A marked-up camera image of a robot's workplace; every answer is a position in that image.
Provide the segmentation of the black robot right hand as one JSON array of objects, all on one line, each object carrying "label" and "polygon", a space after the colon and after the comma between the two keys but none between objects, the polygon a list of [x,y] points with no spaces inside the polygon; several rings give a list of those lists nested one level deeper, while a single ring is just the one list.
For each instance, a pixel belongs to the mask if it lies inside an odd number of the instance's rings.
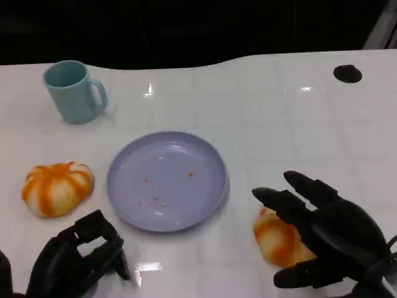
[{"label": "black robot right hand", "polygon": [[385,272],[395,257],[392,244],[363,208],[321,180],[296,171],[286,171],[283,176],[294,193],[257,187],[252,194],[293,225],[316,257],[277,272],[276,287],[320,288],[344,278],[364,282],[374,272]]}]

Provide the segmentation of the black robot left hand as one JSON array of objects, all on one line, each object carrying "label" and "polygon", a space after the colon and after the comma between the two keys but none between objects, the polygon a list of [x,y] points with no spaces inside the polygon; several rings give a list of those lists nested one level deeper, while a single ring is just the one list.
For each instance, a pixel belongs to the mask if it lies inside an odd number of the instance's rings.
[{"label": "black robot left hand", "polygon": [[30,275],[27,297],[82,297],[106,274],[132,279],[124,240],[100,210],[51,238]]}]

